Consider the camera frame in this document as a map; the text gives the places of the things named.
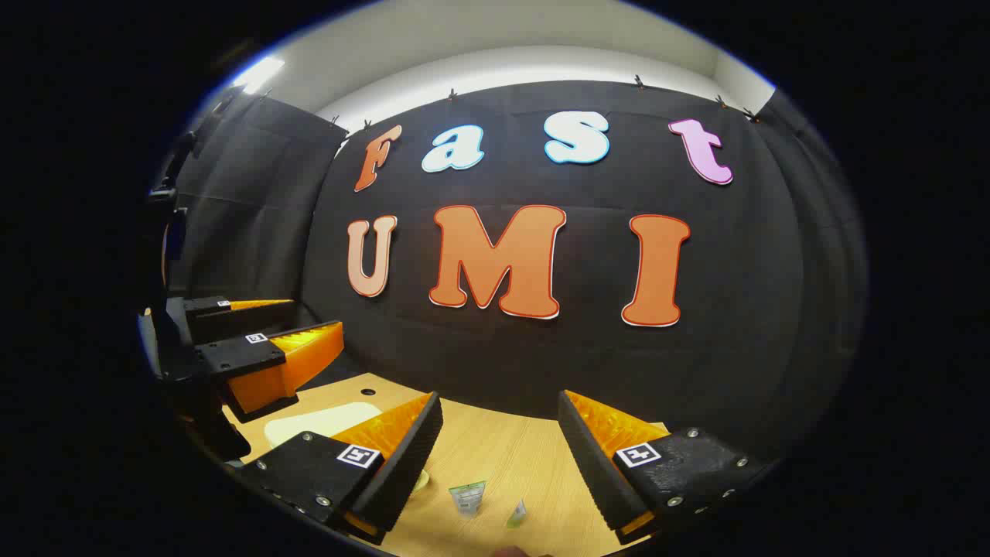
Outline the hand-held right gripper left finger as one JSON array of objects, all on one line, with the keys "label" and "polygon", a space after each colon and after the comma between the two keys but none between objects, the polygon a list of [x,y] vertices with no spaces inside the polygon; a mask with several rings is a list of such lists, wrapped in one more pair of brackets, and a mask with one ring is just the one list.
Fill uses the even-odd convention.
[{"label": "hand-held right gripper left finger", "polygon": [[394,528],[443,424],[438,392],[332,436],[304,431],[234,471],[318,525],[375,545]]}]

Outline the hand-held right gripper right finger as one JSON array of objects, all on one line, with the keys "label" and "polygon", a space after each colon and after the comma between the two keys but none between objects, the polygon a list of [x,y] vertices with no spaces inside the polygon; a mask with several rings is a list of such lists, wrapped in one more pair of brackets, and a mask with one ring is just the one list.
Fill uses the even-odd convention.
[{"label": "hand-held right gripper right finger", "polygon": [[668,429],[565,389],[556,421],[606,525],[623,545],[680,533],[770,475],[774,462],[700,427]]}]

